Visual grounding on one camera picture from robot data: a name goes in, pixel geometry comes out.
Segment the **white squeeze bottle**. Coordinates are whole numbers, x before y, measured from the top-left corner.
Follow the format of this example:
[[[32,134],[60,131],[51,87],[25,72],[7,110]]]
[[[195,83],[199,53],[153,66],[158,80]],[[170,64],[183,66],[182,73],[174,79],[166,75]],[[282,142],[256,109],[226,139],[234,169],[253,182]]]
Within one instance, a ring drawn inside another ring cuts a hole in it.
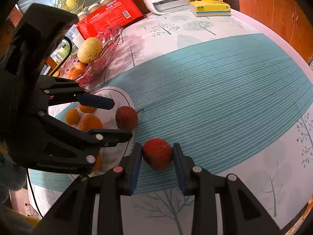
[[[72,34],[72,41],[73,43],[76,45],[77,48],[80,48],[81,45],[84,43],[84,38],[81,36],[81,34],[79,32],[76,32],[74,34]]]

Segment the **small mandarin plate top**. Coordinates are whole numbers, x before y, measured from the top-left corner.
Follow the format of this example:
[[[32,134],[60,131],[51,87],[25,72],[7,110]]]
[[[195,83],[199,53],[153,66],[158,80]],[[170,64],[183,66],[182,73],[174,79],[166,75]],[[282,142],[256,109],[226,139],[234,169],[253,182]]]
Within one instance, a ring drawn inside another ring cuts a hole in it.
[[[83,113],[88,113],[88,114],[94,113],[95,110],[96,110],[95,107],[84,106],[84,105],[81,105],[80,103],[78,104],[78,108],[79,108],[80,111],[82,111]]]

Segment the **large orange mandarin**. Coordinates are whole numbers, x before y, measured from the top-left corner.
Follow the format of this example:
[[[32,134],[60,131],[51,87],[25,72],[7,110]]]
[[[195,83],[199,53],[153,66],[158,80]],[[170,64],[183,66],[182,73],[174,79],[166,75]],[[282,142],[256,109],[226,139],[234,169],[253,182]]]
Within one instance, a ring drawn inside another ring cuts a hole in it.
[[[73,69],[69,71],[68,79],[74,80],[79,77],[83,73],[83,70]]]

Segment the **yellow tissue pack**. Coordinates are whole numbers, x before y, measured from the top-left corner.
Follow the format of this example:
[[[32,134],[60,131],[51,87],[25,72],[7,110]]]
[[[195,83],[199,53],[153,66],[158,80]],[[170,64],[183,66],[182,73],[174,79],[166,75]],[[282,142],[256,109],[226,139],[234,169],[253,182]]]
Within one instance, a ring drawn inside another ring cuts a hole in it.
[[[231,15],[230,5],[223,0],[189,0],[189,4],[196,17]]]

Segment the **wooden cabinet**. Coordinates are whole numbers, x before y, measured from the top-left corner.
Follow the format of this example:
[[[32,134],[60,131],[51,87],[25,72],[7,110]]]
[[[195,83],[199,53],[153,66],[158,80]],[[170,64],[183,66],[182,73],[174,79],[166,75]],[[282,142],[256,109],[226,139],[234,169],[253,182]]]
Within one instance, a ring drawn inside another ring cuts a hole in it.
[[[312,58],[312,23],[296,0],[224,0],[232,9],[272,29],[307,61]]]

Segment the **yellow pear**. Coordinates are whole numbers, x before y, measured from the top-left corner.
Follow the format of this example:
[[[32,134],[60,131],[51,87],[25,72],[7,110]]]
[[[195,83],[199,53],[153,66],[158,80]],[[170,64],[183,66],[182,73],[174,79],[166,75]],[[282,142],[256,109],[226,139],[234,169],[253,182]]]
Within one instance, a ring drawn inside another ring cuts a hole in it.
[[[91,37],[85,40],[79,47],[77,58],[80,62],[88,64],[95,60],[102,52],[102,41],[96,37]]]

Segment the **red paper cup package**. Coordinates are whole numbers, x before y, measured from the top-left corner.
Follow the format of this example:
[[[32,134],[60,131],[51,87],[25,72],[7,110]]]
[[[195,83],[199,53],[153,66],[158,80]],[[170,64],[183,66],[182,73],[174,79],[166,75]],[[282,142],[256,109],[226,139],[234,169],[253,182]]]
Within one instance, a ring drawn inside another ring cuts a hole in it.
[[[77,17],[76,28],[87,39],[108,28],[127,27],[145,18],[145,15],[133,0],[100,0],[86,7]]]

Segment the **teal patterned tablecloth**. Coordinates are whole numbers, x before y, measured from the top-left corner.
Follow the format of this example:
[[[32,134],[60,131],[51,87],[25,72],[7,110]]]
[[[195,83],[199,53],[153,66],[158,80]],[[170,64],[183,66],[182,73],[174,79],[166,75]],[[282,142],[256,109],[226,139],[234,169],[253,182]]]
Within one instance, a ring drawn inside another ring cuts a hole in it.
[[[138,111],[133,142],[179,143],[212,174],[236,174],[284,233],[312,214],[312,69],[256,20],[150,13],[89,89]]]

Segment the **red apple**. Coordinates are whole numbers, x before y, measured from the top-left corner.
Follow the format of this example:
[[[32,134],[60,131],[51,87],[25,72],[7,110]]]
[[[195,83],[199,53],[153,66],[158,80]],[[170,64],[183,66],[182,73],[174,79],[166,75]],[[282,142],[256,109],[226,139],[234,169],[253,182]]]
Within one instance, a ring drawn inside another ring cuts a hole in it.
[[[73,70],[85,70],[85,68],[87,67],[87,64],[85,63],[81,63],[80,61],[75,63],[72,68],[70,69],[70,71],[73,71]]]

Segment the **pink glass fruit bowl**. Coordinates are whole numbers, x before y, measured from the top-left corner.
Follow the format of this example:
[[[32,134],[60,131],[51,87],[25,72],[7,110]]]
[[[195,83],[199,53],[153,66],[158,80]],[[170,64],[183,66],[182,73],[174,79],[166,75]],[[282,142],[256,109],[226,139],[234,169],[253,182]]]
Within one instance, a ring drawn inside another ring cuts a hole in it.
[[[101,54],[95,60],[92,60],[87,64],[83,73],[74,79],[80,86],[85,87],[89,85],[106,70],[117,49],[122,31],[122,27],[113,27],[108,28],[105,32],[101,32],[96,36],[96,38],[102,41],[103,49]],[[75,63],[79,62],[77,52],[78,51],[73,53],[64,65],[61,66],[60,71],[57,73],[59,78],[68,79],[70,69]]]

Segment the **small yellow-orange mandarin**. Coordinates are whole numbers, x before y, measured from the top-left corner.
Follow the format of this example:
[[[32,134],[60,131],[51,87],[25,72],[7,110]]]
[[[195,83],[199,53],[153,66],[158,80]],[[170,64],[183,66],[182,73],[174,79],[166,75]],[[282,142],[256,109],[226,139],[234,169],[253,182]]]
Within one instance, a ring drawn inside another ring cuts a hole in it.
[[[76,125],[80,120],[80,114],[76,109],[69,110],[65,115],[65,121],[68,125]]]

